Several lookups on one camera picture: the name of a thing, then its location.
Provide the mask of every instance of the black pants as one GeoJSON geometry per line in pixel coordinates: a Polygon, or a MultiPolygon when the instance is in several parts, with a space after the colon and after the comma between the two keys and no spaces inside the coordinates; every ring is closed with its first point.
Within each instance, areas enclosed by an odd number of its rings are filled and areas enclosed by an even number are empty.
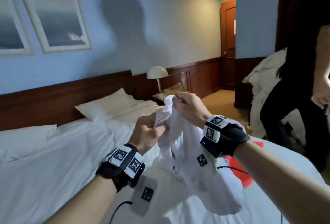
{"type": "Polygon", "coordinates": [[[306,130],[305,155],[322,171],[330,147],[329,122],[324,111],[311,101],[311,94],[312,85],[283,78],[266,99],[260,120],[271,142],[288,147],[291,140],[281,120],[297,108],[306,130]]]}

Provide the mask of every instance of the white picture mat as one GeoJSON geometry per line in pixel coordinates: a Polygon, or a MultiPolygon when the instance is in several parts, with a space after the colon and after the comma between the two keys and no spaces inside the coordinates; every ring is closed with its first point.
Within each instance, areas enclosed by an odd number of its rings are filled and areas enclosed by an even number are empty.
{"type": "Polygon", "coordinates": [[[41,24],[39,15],[36,10],[35,0],[24,0],[26,8],[29,12],[30,18],[32,20],[33,26],[34,26],[37,36],[39,38],[40,44],[45,53],[56,52],[56,51],[74,51],[74,50],[91,49],[89,36],[87,33],[87,29],[85,27],[85,22],[84,22],[84,19],[83,19],[81,10],[80,10],[78,0],[70,0],[70,1],[72,1],[74,4],[74,9],[76,11],[76,15],[79,20],[79,24],[80,24],[80,28],[81,28],[81,32],[82,32],[82,38],[85,39],[84,40],[85,44],[73,45],[73,46],[50,46],[48,43],[48,40],[46,38],[46,34],[43,29],[43,26],[41,24]]]}
{"type": "Polygon", "coordinates": [[[27,55],[31,54],[30,42],[27,38],[26,31],[23,27],[21,18],[19,16],[18,9],[14,0],[6,0],[8,8],[10,10],[13,22],[15,23],[16,29],[19,33],[19,37],[23,43],[24,48],[21,49],[0,49],[0,55],[27,55]]]}

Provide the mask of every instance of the red object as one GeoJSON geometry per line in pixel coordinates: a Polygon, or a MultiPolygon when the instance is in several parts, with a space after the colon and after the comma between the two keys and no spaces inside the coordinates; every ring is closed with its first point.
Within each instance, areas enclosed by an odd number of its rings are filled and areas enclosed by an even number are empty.
{"type": "MultiPolygon", "coordinates": [[[[252,141],[252,142],[259,145],[260,147],[264,147],[263,142],[259,142],[259,141],[252,141]]],[[[226,159],[228,160],[229,167],[237,168],[239,170],[246,172],[246,170],[242,167],[242,165],[234,157],[226,156],[226,159]]],[[[252,177],[249,176],[248,174],[242,173],[235,169],[231,169],[231,171],[237,178],[239,178],[242,181],[243,188],[247,188],[253,182],[252,177]]]]}

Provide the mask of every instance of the floor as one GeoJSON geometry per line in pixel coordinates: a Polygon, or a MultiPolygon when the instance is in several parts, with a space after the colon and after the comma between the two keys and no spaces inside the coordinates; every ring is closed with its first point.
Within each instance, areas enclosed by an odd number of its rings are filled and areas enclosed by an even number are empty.
{"type": "MultiPolygon", "coordinates": [[[[202,99],[206,108],[212,114],[223,115],[247,126],[249,121],[249,112],[245,109],[234,107],[235,91],[220,90],[202,99]]],[[[330,157],[325,171],[322,173],[325,182],[330,185],[330,157]]]]}

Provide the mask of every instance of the left hand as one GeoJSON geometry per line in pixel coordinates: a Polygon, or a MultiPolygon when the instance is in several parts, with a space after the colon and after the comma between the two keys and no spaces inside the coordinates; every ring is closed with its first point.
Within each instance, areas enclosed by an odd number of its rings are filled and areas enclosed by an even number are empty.
{"type": "Polygon", "coordinates": [[[141,155],[149,151],[168,129],[166,125],[153,128],[155,121],[156,113],[152,113],[149,116],[139,117],[136,122],[128,143],[136,146],[141,155]]]}
{"type": "Polygon", "coordinates": [[[330,104],[330,80],[328,77],[314,81],[312,101],[322,108],[330,104]]]}

